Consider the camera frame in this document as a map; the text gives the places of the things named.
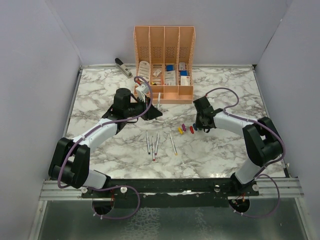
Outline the blue eraser box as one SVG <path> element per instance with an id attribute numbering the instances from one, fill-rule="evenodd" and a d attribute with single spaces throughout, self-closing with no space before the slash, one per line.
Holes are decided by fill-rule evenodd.
<path id="1" fill-rule="evenodd" d="M 181 76 L 189 76 L 189 73 L 187 70 L 182 70 L 179 72 Z"/>
<path id="2" fill-rule="evenodd" d="M 167 71 L 167 72 L 170 72 L 170 71 L 174 71 L 174 70 L 175 70 L 173 64 L 168 64 L 168 65 L 166 65 L 165 68 L 166 68 L 166 71 Z"/>

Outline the yellow pen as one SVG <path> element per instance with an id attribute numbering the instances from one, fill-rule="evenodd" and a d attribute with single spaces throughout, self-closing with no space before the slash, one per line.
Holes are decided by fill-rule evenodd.
<path id="1" fill-rule="evenodd" d="M 175 143 L 174 143 L 173 136 L 172 136 L 171 132 L 169 133 L 169 137 L 170 137 L 170 141 L 171 141 L 171 145 L 172 145 L 174 154 L 177 156 L 178 152 L 177 152 L 177 149 L 176 149 L 176 146 L 175 146 Z"/>

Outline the white oval label card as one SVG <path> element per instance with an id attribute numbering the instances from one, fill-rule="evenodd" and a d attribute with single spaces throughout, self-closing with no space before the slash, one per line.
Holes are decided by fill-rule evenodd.
<path id="1" fill-rule="evenodd" d="M 147 82 L 150 81 L 151 67 L 148 61 L 140 61 L 138 66 L 138 76 L 143 77 Z"/>

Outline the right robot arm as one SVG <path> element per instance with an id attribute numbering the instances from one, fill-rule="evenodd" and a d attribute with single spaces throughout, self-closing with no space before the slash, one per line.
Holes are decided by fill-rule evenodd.
<path id="1" fill-rule="evenodd" d="M 195 126 L 205 133 L 211 129 L 222 129 L 243 137 L 247 160 L 230 179 L 230 191 L 240 196 L 269 164 L 279 161 L 285 154 L 285 145 L 275 125 L 268 117 L 248 119 L 228 113 L 225 109 L 214 109 L 203 96 L 193 101 L 196 109 Z"/>

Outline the black grey stapler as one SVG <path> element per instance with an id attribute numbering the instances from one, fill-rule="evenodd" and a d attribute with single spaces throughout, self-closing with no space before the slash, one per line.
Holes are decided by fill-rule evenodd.
<path id="1" fill-rule="evenodd" d="M 127 77 L 131 78 L 132 73 L 129 71 L 129 69 L 126 67 L 126 65 L 117 57 L 115 58 L 115 66 Z"/>

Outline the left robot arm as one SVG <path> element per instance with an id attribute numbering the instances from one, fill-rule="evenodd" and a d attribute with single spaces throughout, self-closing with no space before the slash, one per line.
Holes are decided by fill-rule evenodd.
<path id="1" fill-rule="evenodd" d="M 90 169 L 90 155 L 133 119 L 149 121 L 163 115 L 149 97 L 142 95 L 132 102 L 133 97 L 129 89 L 117 89 L 113 104 L 95 126 L 73 139 L 61 138 L 57 142 L 48 175 L 66 187 L 93 188 L 97 196 L 106 197 L 111 190 L 108 183 L 110 177 Z"/>

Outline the aluminium frame rail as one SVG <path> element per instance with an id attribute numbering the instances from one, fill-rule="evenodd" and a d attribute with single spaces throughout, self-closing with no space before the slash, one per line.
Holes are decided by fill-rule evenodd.
<path id="1" fill-rule="evenodd" d="M 107 197 L 101 197 L 102 192 L 90 193 L 84 188 L 58 188 L 57 182 L 46 180 L 42 185 L 39 199 L 41 201 L 74 201 L 74 200 L 99 200 L 106 201 Z M 303 198 L 305 196 L 298 178 L 260 177 L 255 186 L 245 191 L 244 199 L 276 199 Z"/>

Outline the peach plastic desk organizer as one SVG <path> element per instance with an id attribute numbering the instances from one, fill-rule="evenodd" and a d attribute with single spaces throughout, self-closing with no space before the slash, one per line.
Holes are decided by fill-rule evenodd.
<path id="1" fill-rule="evenodd" d="M 196 31 L 193 26 L 135 26 L 133 30 L 136 74 L 139 63 L 147 61 L 150 64 L 150 81 L 153 103 L 157 103 L 158 93 L 161 93 L 160 104 L 190 104 L 194 99 L 194 84 L 192 67 Z M 187 71 L 191 85 L 181 86 L 179 63 L 187 63 Z M 165 85 L 166 65 L 174 65 L 176 85 Z M 155 77 L 157 69 L 161 73 Z"/>

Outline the white red card box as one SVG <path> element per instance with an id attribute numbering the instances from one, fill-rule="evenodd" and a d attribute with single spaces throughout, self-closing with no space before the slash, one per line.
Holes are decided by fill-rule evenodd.
<path id="1" fill-rule="evenodd" d="M 181 86 L 190 86 L 191 85 L 191 78 L 190 76 L 181 76 L 180 77 L 180 85 Z"/>

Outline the black mounting rail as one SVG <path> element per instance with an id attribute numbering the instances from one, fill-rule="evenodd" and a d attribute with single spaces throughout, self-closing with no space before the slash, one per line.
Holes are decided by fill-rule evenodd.
<path id="1" fill-rule="evenodd" d="M 226 208 L 229 198 L 258 196 L 256 185 L 237 186 L 230 178 L 111 179 L 106 188 L 114 190 L 90 189 L 81 196 L 116 208 Z"/>

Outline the purple pen cap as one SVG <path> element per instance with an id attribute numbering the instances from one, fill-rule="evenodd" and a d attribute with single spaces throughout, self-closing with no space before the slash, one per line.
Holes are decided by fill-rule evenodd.
<path id="1" fill-rule="evenodd" d="M 185 124 L 184 124 L 184 123 L 181 125 L 181 127 L 182 127 L 182 129 L 183 129 L 183 131 L 184 131 L 184 132 L 186 132 L 186 131 L 187 131 L 186 126 L 185 126 Z"/>

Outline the green capped white pen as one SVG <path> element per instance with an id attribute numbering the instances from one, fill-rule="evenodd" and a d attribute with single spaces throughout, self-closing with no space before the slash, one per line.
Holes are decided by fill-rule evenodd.
<path id="1" fill-rule="evenodd" d="M 156 108 L 158 109 L 160 106 L 160 102 L 161 102 L 161 92 L 158 93 L 157 96 L 157 103 L 156 103 Z"/>

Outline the red pen cap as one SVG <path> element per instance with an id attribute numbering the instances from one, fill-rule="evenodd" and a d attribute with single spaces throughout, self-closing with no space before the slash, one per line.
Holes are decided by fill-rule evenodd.
<path id="1" fill-rule="evenodd" d="M 193 128 L 193 126 L 190 126 L 189 129 L 190 129 L 190 132 L 191 132 L 192 134 L 194 134 L 194 128 Z"/>

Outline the white paper packet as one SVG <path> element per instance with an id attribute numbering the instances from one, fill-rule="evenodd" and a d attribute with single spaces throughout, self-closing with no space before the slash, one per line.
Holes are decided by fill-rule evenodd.
<path id="1" fill-rule="evenodd" d="M 166 71 L 164 74 L 164 84 L 166 86 L 175 86 L 176 85 L 176 71 Z"/>

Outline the purple pen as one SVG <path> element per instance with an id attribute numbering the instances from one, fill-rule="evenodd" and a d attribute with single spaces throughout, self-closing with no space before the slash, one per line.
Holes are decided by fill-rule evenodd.
<path id="1" fill-rule="evenodd" d="M 156 141 L 155 141 L 155 155 L 158 154 L 159 141 L 160 141 L 160 132 L 158 131 L 156 136 Z"/>

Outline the red pen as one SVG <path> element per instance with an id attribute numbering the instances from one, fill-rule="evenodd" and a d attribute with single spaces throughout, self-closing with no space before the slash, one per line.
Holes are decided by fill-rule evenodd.
<path id="1" fill-rule="evenodd" d="M 152 154 L 152 161 L 156 161 L 156 155 L 155 155 L 155 143 L 154 143 L 154 138 L 151 136 L 151 154 Z"/>

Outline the white red staples box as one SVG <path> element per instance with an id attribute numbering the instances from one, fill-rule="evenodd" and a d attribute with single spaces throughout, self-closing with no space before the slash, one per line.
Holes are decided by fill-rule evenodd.
<path id="1" fill-rule="evenodd" d="M 178 64 L 179 71 L 187 71 L 188 70 L 188 64 L 186 62 L 180 62 Z"/>

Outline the blue pen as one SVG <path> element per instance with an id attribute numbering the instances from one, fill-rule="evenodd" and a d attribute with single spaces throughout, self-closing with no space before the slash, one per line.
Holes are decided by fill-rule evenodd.
<path id="1" fill-rule="evenodd" d="M 149 140 L 148 131 L 146 131 L 146 145 L 147 145 L 147 152 L 150 155 L 151 154 L 151 148 L 150 148 L 150 140 Z"/>

